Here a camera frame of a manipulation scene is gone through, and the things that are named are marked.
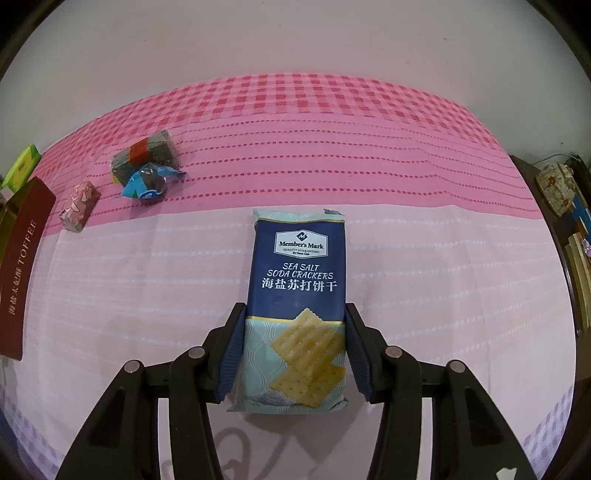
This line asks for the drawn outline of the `blue soda cracker pack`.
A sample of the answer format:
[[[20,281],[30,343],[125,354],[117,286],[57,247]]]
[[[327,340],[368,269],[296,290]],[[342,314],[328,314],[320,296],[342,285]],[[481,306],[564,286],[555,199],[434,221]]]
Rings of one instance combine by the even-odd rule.
[[[346,407],[346,228],[337,211],[256,209],[242,366],[232,408]]]

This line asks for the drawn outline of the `dark sesame bar pack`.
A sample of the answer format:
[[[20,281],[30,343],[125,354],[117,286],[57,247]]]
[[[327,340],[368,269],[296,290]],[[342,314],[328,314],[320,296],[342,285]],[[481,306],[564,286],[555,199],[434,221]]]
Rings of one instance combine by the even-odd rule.
[[[111,161],[111,176],[125,186],[131,176],[147,163],[179,168],[178,153],[167,130],[145,137],[118,152]]]

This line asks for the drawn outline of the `pink checkered tablecloth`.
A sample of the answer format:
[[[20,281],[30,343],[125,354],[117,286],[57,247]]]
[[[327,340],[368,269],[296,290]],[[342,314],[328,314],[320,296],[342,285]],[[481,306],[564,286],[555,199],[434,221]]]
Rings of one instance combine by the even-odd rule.
[[[122,197],[112,158],[162,130],[185,176],[158,199]],[[82,181],[101,197],[79,233],[50,215],[24,356],[1,362],[1,410],[35,478],[55,476],[125,361],[174,359],[245,300],[256,207],[345,215],[363,320],[419,360],[463,360],[547,470],[575,383],[568,287],[522,176],[462,106],[363,78],[233,77],[109,112],[36,175],[58,206]]]

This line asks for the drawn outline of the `dark wooden side shelf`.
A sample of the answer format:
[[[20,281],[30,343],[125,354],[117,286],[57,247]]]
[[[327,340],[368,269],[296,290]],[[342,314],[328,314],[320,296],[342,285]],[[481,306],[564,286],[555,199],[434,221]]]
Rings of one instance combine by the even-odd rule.
[[[541,210],[544,220],[551,232],[552,239],[555,243],[559,258],[564,270],[564,275],[570,295],[575,334],[580,336],[584,332],[586,323],[586,305],[582,290],[582,282],[579,272],[576,270],[572,250],[568,247],[569,238],[573,235],[573,222],[568,220],[566,216],[557,216],[550,207],[550,204],[545,199],[540,187],[536,182],[536,176],[540,170],[518,158],[517,156],[510,156],[515,167],[520,172],[528,188],[530,189],[535,201]]]

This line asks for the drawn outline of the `dark red toffee box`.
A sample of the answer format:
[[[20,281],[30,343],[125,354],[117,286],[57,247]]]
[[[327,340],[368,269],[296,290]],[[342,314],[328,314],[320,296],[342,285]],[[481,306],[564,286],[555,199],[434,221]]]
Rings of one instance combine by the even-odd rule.
[[[56,196],[29,180],[1,209],[1,354],[23,357],[24,313],[35,255]]]

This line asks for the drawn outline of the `pink patterned small box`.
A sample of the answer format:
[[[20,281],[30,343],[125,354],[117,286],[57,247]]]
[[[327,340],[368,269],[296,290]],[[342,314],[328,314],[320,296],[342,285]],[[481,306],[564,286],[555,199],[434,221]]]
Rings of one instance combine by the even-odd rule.
[[[81,232],[99,199],[100,193],[91,182],[77,184],[60,214],[63,228],[71,232]]]

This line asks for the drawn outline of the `blue wrapped candy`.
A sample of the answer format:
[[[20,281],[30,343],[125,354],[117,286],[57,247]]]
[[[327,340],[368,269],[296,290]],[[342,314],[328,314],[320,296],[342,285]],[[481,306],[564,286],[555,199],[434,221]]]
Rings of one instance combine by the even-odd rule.
[[[140,201],[155,200],[166,193],[169,184],[184,176],[184,171],[173,167],[147,163],[131,175],[121,196]]]

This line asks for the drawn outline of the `floral fabric pouch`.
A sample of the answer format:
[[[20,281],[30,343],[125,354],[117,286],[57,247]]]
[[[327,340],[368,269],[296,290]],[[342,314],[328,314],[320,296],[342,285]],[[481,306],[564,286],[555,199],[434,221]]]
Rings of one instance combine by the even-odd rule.
[[[579,193],[572,169],[565,164],[553,163],[541,170],[535,177],[536,183],[558,217],[564,215]]]

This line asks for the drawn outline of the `green small snack box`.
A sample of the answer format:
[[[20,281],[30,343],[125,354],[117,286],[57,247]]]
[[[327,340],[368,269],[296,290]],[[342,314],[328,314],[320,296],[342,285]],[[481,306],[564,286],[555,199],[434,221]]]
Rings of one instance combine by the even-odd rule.
[[[28,145],[8,170],[1,188],[16,193],[27,183],[40,160],[41,154],[37,147],[34,144]]]

